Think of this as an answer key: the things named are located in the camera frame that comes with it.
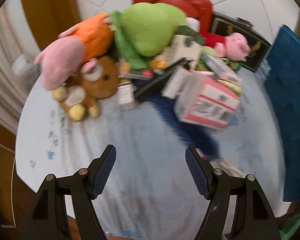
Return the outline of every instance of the blue fabric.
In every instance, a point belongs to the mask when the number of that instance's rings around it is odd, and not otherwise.
[[[283,141],[286,177],[284,201],[300,201],[300,38],[283,26],[267,57],[265,82]]]
[[[143,81],[134,81],[138,87]],[[174,130],[179,139],[189,146],[202,151],[209,161],[220,159],[218,143],[200,125],[180,122],[174,113],[175,100],[163,97],[161,93],[155,93],[147,99],[157,110],[159,116]]]

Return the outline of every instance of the orange plush clothing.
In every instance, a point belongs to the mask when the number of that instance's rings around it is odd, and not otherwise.
[[[71,36],[75,36],[83,44],[85,54],[82,63],[105,54],[111,45],[113,33],[103,21],[107,17],[107,13],[100,13],[75,25],[76,30]]]

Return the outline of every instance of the red plush toy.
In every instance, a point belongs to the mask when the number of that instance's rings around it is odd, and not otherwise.
[[[201,36],[206,38],[206,42],[204,43],[205,46],[214,48],[217,43],[226,44],[226,38],[221,35],[211,34],[205,31],[200,32]]]

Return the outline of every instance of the red and white box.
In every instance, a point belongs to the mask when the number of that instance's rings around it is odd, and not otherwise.
[[[192,71],[174,111],[181,122],[222,129],[227,127],[239,104],[240,98],[213,76]]]

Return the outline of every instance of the yellow plush paw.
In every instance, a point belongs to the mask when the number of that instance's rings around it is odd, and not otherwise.
[[[92,117],[96,117],[100,115],[100,109],[96,106],[90,107],[88,109],[89,115],[91,115]]]
[[[68,90],[65,86],[57,87],[55,90],[52,91],[52,97],[56,100],[61,102],[68,96]]]
[[[86,109],[82,104],[76,104],[72,106],[69,111],[68,115],[73,121],[80,121],[84,118],[84,115],[86,113]]]

